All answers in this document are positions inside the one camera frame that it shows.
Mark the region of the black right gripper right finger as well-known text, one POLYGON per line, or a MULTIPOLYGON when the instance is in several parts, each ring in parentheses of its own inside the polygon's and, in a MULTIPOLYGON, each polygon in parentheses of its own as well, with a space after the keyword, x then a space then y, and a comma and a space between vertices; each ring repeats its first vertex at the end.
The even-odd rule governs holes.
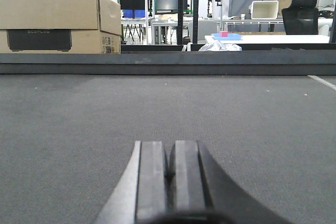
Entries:
POLYGON ((175 211, 224 223, 288 223, 242 189, 215 161, 204 143, 175 142, 171 151, 175 211))

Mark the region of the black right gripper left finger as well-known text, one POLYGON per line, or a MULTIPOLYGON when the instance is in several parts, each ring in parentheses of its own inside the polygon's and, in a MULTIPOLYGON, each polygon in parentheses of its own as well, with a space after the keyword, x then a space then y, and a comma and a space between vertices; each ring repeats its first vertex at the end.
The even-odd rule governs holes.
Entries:
POLYGON ((94 223, 147 223, 167 211, 161 141, 135 141, 129 162, 94 223))

